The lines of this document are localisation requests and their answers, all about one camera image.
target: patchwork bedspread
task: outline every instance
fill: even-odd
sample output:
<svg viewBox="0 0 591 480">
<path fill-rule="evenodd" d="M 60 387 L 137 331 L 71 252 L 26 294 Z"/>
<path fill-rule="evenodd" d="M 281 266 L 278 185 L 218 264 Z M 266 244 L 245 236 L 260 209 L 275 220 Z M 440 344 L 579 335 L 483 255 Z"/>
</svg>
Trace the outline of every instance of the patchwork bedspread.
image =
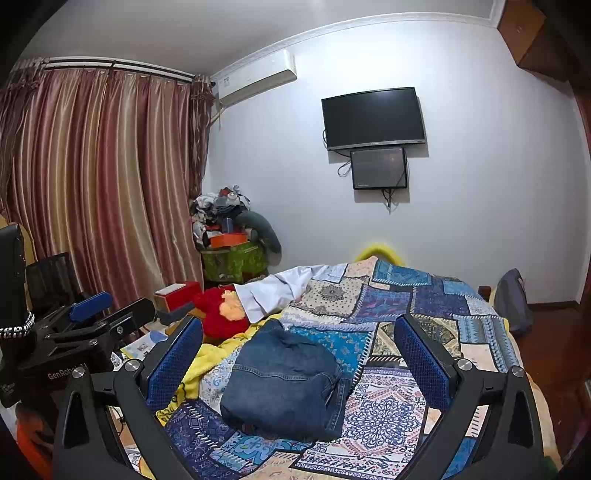
<svg viewBox="0 0 591 480">
<path fill-rule="evenodd" d="M 220 399 L 241 346 L 201 379 L 199 398 L 185 401 L 165 428 L 201 478 L 394 479 L 440 416 L 394 342 L 392 323 L 403 313 L 455 358 L 491 371 L 518 365 L 503 319 L 467 284 L 372 257 L 314 277 L 280 317 L 329 349 L 354 378 L 340 439 L 301 443 L 226 425 Z M 486 406 L 478 407 L 444 478 L 464 467 L 485 415 Z"/>
</svg>

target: orange box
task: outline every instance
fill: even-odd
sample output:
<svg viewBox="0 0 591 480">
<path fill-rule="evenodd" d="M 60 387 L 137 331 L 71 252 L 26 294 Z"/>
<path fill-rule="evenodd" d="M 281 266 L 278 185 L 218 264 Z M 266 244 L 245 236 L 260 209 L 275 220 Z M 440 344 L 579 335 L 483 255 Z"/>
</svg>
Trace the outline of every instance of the orange box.
<svg viewBox="0 0 591 480">
<path fill-rule="evenodd" d="M 221 235 L 213 236 L 209 240 L 212 243 L 212 248 L 233 247 L 234 245 L 248 242 L 245 233 L 223 233 Z"/>
</svg>

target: television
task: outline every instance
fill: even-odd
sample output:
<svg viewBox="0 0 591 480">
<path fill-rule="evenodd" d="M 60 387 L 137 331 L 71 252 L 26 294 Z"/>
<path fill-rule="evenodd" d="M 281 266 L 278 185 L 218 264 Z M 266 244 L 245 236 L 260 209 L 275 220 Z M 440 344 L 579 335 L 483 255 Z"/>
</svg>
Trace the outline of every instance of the television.
<svg viewBox="0 0 591 480">
<path fill-rule="evenodd" d="M 351 152 L 354 190 L 405 189 L 406 156 L 402 147 L 361 148 Z"/>
<path fill-rule="evenodd" d="M 414 87 L 322 99 L 326 148 L 425 143 Z"/>
</svg>

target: gray bag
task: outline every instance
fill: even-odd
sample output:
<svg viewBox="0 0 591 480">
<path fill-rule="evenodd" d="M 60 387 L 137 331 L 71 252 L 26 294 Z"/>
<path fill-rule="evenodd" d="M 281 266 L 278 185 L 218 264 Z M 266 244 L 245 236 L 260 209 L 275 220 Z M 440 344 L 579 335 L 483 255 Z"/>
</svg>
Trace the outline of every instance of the gray bag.
<svg viewBox="0 0 591 480">
<path fill-rule="evenodd" d="M 516 268 L 509 270 L 499 280 L 494 307 L 500 316 L 509 320 L 509 331 L 515 335 L 524 333 L 533 324 L 523 288 L 523 278 Z"/>
</svg>

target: wooden floor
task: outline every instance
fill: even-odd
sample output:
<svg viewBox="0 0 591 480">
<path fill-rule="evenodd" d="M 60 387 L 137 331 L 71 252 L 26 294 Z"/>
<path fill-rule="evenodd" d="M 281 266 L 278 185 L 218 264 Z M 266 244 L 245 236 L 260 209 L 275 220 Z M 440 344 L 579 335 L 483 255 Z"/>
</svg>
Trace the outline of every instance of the wooden floor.
<svg viewBox="0 0 591 480">
<path fill-rule="evenodd" d="M 548 401 L 558 452 L 564 457 L 583 418 L 576 388 L 591 369 L 591 322 L 572 308 L 533 314 L 534 326 L 516 340 L 525 369 Z"/>
</svg>

